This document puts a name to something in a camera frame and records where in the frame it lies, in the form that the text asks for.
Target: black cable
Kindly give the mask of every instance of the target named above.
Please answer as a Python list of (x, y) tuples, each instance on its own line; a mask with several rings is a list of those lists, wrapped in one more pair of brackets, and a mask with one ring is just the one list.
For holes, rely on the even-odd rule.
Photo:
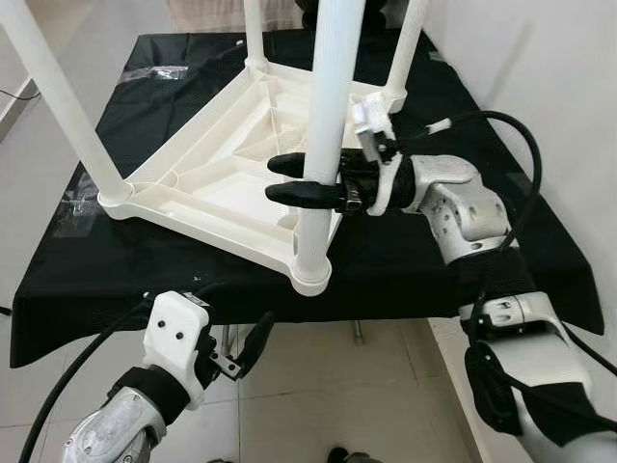
[(570, 337), (572, 342), (576, 344), (580, 348), (580, 350), (582, 350), (585, 354), (587, 354), (589, 357), (594, 359), (596, 362), (598, 362), (600, 365), (602, 365), (612, 374), (617, 376), (617, 367), (611, 364), (607, 359), (605, 359), (602, 355), (600, 355), (594, 349), (592, 349), (587, 344), (585, 344), (583, 340), (579, 338), (577, 335), (575, 335), (573, 331), (570, 328), (568, 328), (566, 325), (563, 325), (563, 327), (566, 330), (566, 333), (568, 333), (568, 336)]
[(210, 283), (208, 285), (200, 287), (193, 294), (195, 295), (195, 297), (197, 297), (197, 298), (202, 300), (204, 296), (207, 296), (207, 295), (211, 294), (212, 290), (214, 288), (222, 287), (222, 286), (225, 286), (225, 285), (226, 285), (225, 283), (221, 283), (221, 282)]
[(33, 96), (17, 96), (17, 95), (13, 95), (10, 94), (9, 92), (5, 91), (5, 90), (0, 90), (0, 94), (4, 94), (6, 96), (10, 96), (13, 99), (18, 99), (19, 101), (30, 101), (31, 99), (36, 99), (40, 96), (40, 92), (37, 92), (36, 95)]
[(35, 448), (37, 440), (40, 435), (40, 431), (45, 424), (45, 420), (49, 416), (51, 409), (54, 404), (58, 400), (58, 397), (62, 393), (62, 391), (67, 386), (68, 382), (72, 379), (75, 373), (81, 368), (84, 363), (90, 358), (91, 355), (102, 345), (110, 336), (112, 336), (115, 332), (117, 332), (122, 325), (124, 325), (127, 321), (132, 319), (135, 315), (138, 314), (139, 311), (143, 309), (150, 309), (152, 307), (152, 301), (149, 297), (146, 298), (133, 307), (128, 313), (119, 318), (112, 325), (107, 327), (104, 331), (102, 331), (89, 345), (86, 347), (81, 354), (70, 364), (67, 368), (67, 371), (63, 373), (60, 377), (54, 388), (51, 390), (45, 402), (35, 418), (35, 422), (32, 423), (32, 427), (30, 428), (30, 432), (28, 433), (28, 437), (26, 438), (26, 442), (21, 451), (21, 456), (19, 457), (18, 463), (29, 463), (30, 458), (32, 457), (32, 452)]

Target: metal rod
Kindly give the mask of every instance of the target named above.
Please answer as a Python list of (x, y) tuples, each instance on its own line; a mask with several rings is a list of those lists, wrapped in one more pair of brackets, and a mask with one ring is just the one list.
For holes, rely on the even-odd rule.
[(362, 325), (359, 320), (352, 321), (354, 327), (354, 341), (356, 345), (364, 344), (364, 334), (362, 333)]
[(226, 357), (231, 352), (231, 345), (229, 342), (229, 328), (231, 325), (223, 325), (223, 333), (221, 334), (221, 355)]

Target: white plastic leg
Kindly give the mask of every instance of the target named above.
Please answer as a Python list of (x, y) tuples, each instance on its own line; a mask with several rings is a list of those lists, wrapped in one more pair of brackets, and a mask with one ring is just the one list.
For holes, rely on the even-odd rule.
[(429, 0), (410, 0), (401, 35), (396, 45), (396, 52), (389, 69), (388, 82), (384, 88), (386, 100), (391, 102), (389, 111), (397, 113), (403, 107), (407, 90), (407, 76), (412, 67), (417, 40), (428, 11)]
[[(349, 93), (356, 67), (364, 0), (321, 2), (313, 59), (312, 96), (304, 178), (334, 184), (340, 159)], [(315, 295), (328, 284), (332, 267), (326, 258), (332, 212), (303, 210), (292, 284)], [(312, 294), (307, 294), (307, 287)]]
[(263, 54), (260, 0), (244, 0), (244, 21), (247, 31), (247, 66), (263, 70), (266, 59)]
[(104, 204), (120, 204), (132, 192), (96, 135), (62, 68), (24, 0), (0, 0), (0, 21), (49, 109), (100, 191)]

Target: shoe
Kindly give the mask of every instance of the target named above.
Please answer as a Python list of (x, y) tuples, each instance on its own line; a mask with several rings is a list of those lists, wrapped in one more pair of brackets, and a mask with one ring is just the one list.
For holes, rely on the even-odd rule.
[(345, 458), (349, 456), (349, 452), (342, 448), (336, 447), (330, 450), (330, 454), (328, 455), (328, 463), (343, 463)]

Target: black tablecloth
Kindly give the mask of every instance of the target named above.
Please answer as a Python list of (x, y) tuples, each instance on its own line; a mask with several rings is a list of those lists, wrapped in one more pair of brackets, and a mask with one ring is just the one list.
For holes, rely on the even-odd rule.
[[(383, 85), (398, 32), (365, 35), (356, 80)], [(98, 133), (123, 176), (133, 172), (243, 67), (242, 34), (140, 37), (125, 70), (188, 66), (180, 80), (119, 84)], [(267, 57), (310, 68), (314, 34), (265, 35)], [(394, 127), (406, 153), (458, 155), (471, 161), (510, 214), (528, 180), (487, 123), (470, 123), (410, 142), (424, 124), (477, 109), (456, 72), (422, 36)], [(255, 322), (267, 310), (281, 321), (453, 316), (451, 283), (425, 219), (390, 213), (346, 218), (330, 249), (328, 289), (306, 298), (281, 274), (141, 219), (116, 222), (94, 200), (79, 166), (13, 304), (11, 365), (19, 367), (107, 326), (145, 291), (210, 288), (216, 323)], [(539, 288), (560, 317), (595, 333), (604, 323), (588, 262), (544, 201), (520, 237)], [(136, 321), (131, 329), (145, 326)]]

